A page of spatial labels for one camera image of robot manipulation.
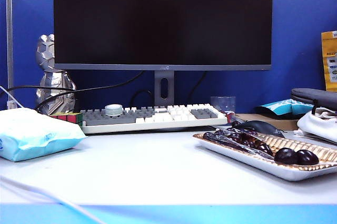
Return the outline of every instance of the black mouse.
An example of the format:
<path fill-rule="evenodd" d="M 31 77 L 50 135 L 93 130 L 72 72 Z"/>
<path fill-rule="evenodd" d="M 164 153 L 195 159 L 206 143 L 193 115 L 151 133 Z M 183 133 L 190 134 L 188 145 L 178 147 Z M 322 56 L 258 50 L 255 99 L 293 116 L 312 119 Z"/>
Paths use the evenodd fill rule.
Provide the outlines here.
<path fill-rule="evenodd" d="M 284 135 L 281 133 L 281 130 L 261 120 L 250 120 L 244 123 L 234 124 L 234 126 L 232 127 L 237 129 L 253 129 L 263 134 L 274 135 L 284 138 Z"/>

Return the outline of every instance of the blue snack package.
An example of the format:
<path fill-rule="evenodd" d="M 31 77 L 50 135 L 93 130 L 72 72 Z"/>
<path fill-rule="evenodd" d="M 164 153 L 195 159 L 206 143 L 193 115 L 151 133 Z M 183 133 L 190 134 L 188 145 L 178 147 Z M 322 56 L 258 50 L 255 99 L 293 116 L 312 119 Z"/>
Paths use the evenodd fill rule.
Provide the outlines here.
<path fill-rule="evenodd" d="M 0 111 L 0 124 L 0 156 L 14 162 L 70 149 L 86 137 L 79 125 L 29 108 Z"/>
<path fill-rule="evenodd" d="M 276 115 L 285 115 L 285 114 L 300 115 L 306 114 L 308 111 L 310 111 L 313 108 L 313 105 L 306 104 L 293 99 L 286 99 L 282 101 L 265 104 L 260 107 L 265 107 L 270 111 L 274 112 Z"/>

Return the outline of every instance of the monitor bezel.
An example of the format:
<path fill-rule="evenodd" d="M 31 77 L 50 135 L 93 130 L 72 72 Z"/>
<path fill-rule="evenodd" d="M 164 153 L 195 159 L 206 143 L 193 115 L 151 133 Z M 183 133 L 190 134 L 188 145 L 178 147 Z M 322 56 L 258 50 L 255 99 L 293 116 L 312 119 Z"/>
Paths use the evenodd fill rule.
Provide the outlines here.
<path fill-rule="evenodd" d="M 69 70 L 270 70 L 270 65 L 119 65 L 119 64 L 55 64 L 56 69 Z"/>

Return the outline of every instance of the rubik's cube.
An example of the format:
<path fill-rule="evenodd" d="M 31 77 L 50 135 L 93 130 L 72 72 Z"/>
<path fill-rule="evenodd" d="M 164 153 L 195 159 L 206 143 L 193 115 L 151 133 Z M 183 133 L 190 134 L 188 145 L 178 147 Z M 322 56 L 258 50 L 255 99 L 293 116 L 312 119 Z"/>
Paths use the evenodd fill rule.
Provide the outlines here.
<path fill-rule="evenodd" d="M 65 121 L 69 121 L 70 123 L 75 123 L 78 124 L 80 127 L 82 127 L 83 124 L 83 114 L 82 113 L 54 113 L 52 115 L 50 115 L 50 117 L 59 119 L 59 120 L 65 120 Z"/>

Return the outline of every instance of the gray bag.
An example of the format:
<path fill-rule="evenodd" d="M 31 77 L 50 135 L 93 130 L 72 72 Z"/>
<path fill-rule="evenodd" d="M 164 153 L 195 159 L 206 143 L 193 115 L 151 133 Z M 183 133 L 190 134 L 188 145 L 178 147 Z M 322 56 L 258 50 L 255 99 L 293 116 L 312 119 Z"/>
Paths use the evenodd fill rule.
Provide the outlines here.
<path fill-rule="evenodd" d="M 313 114 L 317 107 L 337 110 L 337 93 L 310 88 L 295 88 L 291 90 L 291 98 L 307 104 L 313 104 Z"/>

